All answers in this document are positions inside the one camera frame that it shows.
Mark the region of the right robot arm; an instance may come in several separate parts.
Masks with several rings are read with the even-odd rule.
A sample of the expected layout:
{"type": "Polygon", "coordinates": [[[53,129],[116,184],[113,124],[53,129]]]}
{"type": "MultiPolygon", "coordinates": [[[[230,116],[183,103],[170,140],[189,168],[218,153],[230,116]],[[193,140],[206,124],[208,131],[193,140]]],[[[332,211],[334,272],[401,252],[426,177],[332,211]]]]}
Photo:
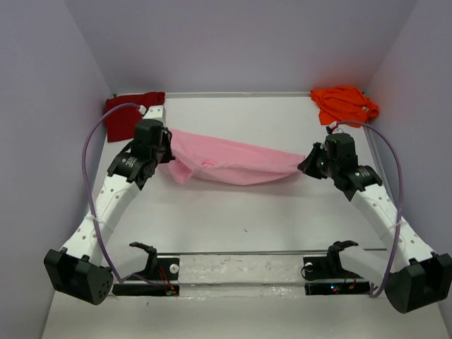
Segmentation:
{"type": "Polygon", "coordinates": [[[336,241],[326,255],[304,259],[301,274],[305,280],[356,275],[370,284],[373,295],[382,288],[392,307],[402,314],[447,298],[451,256],[436,253],[418,237],[389,198],[377,172],[358,163],[355,140],[350,134],[332,133],[323,143],[315,143],[298,169],[308,177],[332,179],[389,252],[384,259],[365,251],[355,241],[336,241]]]}

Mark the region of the pink t shirt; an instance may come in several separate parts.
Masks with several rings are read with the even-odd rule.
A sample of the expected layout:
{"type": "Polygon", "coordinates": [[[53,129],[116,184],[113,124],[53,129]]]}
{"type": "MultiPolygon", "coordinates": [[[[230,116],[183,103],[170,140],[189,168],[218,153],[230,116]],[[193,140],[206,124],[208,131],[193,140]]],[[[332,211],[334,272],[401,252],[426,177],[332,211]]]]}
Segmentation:
{"type": "Polygon", "coordinates": [[[298,173],[305,159],[304,155],[177,129],[172,130],[171,148],[175,159],[160,168],[179,184],[192,178],[237,186],[264,184],[298,173]]]}

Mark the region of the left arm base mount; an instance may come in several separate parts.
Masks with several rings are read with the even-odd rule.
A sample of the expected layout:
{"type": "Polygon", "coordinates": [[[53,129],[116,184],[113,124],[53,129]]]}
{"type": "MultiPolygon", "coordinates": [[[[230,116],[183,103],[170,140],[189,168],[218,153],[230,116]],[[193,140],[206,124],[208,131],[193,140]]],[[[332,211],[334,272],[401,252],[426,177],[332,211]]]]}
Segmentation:
{"type": "Polygon", "coordinates": [[[140,242],[132,242],[130,247],[140,249],[147,254],[143,270],[133,273],[126,282],[113,285],[112,294],[117,297],[176,297],[180,258],[164,257],[157,249],[140,242]]]}

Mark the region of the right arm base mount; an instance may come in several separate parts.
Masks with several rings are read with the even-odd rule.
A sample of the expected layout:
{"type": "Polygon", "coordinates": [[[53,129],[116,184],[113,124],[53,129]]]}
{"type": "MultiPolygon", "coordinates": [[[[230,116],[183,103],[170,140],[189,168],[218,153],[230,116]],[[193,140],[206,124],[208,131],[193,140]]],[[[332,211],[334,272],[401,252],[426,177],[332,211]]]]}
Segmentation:
{"type": "Polygon", "coordinates": [[[367,295],[370,284],[361,276],[342,267],[339,254],[358,243],[336,241],[323,256],[305,256],[300,269],[304,290],[308,296],[315,295],[367,295]]]}

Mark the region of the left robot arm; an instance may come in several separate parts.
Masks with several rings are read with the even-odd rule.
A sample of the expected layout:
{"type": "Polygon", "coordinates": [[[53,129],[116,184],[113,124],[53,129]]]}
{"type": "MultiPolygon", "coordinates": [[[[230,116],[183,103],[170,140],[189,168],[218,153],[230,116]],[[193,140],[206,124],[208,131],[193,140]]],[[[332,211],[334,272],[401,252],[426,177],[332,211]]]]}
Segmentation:
{"type": "Polygon", "coordinates": [[[98,305],[113,284],[121,280],[107,257],[107,242],[157,166],[174,159],[171,137],[161,118],[145,118],[137,123],[133,139],[107,168],[100,192],[89,202],[78,229],[59,250],[51,249],[44,257],[44,266],[57,292],[98,305]]]}

